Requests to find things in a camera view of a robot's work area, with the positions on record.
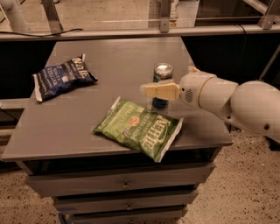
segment desk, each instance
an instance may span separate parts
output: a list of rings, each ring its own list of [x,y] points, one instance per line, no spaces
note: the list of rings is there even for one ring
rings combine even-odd
[[[207,180],[214,158],[231,139],[214,115],[170,102],[160,113],[184,117],[183,127],[160,164],[92,133],[118,96],[147,108],[151,99],[139,86],[151,82],[159,62],[174,67],[174,80],[192,60],[180,38],[141,38],[60,42],[49,65],[85,53],[98,83],[50,101],[34,95],[3,154],[28,173],[27,184],[53,197],[73,223],[134,223],[179,218]]]

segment snack bag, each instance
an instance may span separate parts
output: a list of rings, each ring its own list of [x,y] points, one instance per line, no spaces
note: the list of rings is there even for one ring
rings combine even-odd
[[[179,133],[182,122],[183,119],[160,115],[119,97],[93,132],[102,133],[160,162]]]
[[[33,75],[35,95],[39,102],[61,95],[77,85],[92,84],[97,79],[87,70],[85,54],[70,59],[60,66],[46,66]]]

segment green bag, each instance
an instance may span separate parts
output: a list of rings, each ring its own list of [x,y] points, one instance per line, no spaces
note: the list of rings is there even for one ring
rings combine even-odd
[[[175,119],[119,97],[93,130],[160,162],[182,127]]]

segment speckled floor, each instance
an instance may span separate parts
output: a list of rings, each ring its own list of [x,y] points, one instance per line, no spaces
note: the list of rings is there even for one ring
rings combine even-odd
[[[259,136],[231,137],[234,144],[221,150],[185,217],[145,224],[280,223],[280,151],[271,151]],[[60,223],[52,199],[41,199],[25,177],[22,171],[0,174],[0,223]]]

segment soda can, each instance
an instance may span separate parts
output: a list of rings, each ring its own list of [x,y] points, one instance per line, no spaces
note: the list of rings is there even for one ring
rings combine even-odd
[[[164,81],[171,79],[173,76],[173,66],[167,63],[159,63],[155,65],[154,69],[154,82]],[[152,100],[152,105],[156,109],[165,109],[168,105],[167,100],[162,100],[158,98],[154,98]]]

